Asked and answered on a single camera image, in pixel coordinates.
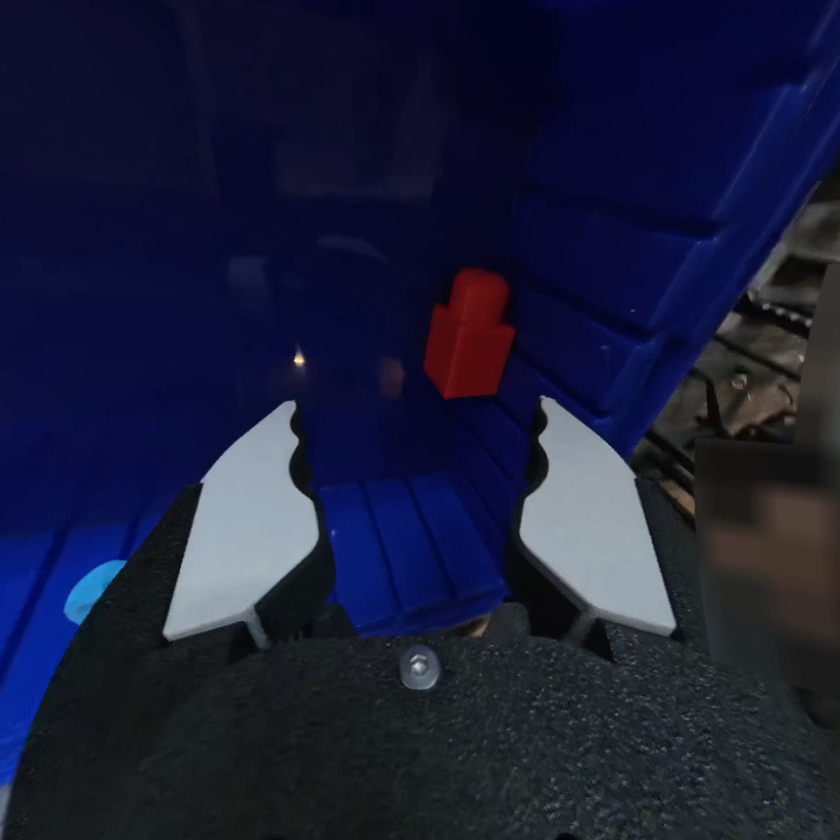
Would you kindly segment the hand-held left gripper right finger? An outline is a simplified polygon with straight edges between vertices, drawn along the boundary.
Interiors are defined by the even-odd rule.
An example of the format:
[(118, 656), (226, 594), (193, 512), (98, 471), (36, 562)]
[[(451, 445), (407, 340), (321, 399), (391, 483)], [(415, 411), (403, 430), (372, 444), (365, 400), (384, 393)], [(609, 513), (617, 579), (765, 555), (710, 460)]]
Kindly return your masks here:
[(676, 616), (627, 462), (547, 395), (528, 444), (506, 582), (532, 630), (585, 640), (602, 622), (671, 637)]

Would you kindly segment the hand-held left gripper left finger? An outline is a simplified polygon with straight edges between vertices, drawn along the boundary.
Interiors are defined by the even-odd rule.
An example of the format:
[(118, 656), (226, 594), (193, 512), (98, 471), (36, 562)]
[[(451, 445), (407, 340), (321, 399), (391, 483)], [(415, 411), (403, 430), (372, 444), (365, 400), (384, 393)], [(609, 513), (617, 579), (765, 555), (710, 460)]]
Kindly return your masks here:
[(244, 625), (255, 644), (273, 644), (321, 612), (330, 544), (301, 437), (298, 405), (284, 402), (205, 474), (163, 625), (168, 642)]

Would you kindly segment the red building block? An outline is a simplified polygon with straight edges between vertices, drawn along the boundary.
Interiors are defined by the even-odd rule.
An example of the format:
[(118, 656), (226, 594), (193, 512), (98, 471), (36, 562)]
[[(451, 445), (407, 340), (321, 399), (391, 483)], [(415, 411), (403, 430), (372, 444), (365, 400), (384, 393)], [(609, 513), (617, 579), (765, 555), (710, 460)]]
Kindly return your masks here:
[(448, 302), (434, 305), (423, 372), (445, 400), (497, 393), (516, 333), (503, 320), (508, 299), (501, 275), (465, 268)]

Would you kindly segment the blue plastic bin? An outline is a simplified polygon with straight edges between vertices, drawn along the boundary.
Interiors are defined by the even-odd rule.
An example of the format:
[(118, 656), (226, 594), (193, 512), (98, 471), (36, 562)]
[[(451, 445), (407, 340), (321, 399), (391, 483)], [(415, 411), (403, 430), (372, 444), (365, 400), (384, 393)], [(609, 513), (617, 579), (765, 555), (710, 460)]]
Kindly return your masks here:
[[(838, 153), (838, 2), (2, 2), (2, 787), (114, 571), (297, 403), (362, 635), (502, 579), (534, 404), (620, 455)], [(497, 393), (432, 310), (501, 275)]]

